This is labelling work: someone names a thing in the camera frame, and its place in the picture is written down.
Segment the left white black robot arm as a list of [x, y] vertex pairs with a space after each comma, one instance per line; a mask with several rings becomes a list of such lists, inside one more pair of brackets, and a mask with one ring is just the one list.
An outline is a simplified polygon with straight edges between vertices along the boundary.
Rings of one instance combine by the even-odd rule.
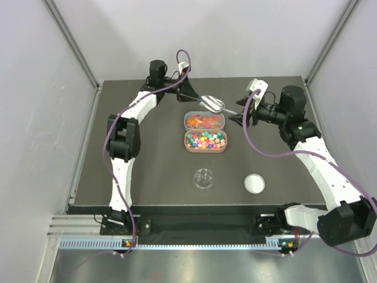
[[141, 149], [140, 124], [166, 93], [175, 94], [179, 102], [200, 101], [200, 96], [193, 90], [188, 79], [190, 70], [190, 63], [178, 63], [178, 77], [173, 79], [166, 76], [167, 65], [164, 61], [151, 61], [149, 76], [136, 98], [119, 114], [108, 117], [102, 156], [111, 173], [112, 194], [109, 204], [111, 212], [104, 223], [113, 224], [119, 233], [136, 235], [135, 219], [130, 210], [131, 177], [135, 159]]

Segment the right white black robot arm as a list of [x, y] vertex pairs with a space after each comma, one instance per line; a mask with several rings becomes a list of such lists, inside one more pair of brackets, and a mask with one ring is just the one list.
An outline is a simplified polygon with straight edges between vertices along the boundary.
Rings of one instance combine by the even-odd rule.
[[247, 131], [264, 121], [278, 126], [289, 152], [270, 154], [270, 158], [295, 155], [308, 170], [325, 201], [326, 209], [289, 203], [276, 209], [274, 224], [281, 233], [295, 227], [314, 232], [331, 247], [368, 237], [376, 223], [376, 199], [347, 175], [330, 155], [316, 124], [306, 118], [307, 98], [302, 88], [282, 88], [278, 103], [265, 103], [268, 85], [254, 79], [247, 96], [237, 101], [243, 111], [230, 119]]

